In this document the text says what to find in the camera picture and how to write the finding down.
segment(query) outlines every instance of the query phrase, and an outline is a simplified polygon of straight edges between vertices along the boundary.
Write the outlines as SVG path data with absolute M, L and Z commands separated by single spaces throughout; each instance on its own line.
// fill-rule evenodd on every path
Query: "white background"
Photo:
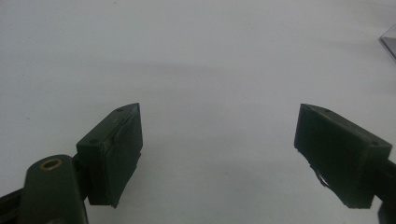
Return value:
M 113 109 L 144 147 L 91 223 L 377 223 L 293 147 L 300 103 L 396 144 L 391 0 L 0 0 L 0 195 Z M 393 152 L 390 159 L 396 161 Z

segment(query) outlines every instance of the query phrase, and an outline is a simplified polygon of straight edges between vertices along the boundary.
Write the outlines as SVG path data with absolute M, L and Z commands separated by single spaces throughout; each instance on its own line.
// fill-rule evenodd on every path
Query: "white table surface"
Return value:
M 392 0 L 0 0 L 0 195 L 139 102 L 138 168 L 91 223 L 377 223 L 293 140 L 308 103 L 396 144 L 394 23 Z

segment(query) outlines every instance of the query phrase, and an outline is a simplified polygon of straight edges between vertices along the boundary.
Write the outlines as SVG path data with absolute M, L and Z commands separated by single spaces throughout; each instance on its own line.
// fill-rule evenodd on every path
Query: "screw hole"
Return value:
M 95 145 L 95 144 L 98 143 L 98 142 L 99 142 L 99 140 L 97 140 L 97 139 L 92 139 L 92 140 L 90 141 L 90 144 Z
M 49 160 L 41 163 L 40 169 L 44 170 L 44 171 L 50 171 L 50 170 L 58 168 L 59 166 L 61 166 L 61 164 L 62 164 L 61 159 L 58 159 L 58 158 L 49 159 Z

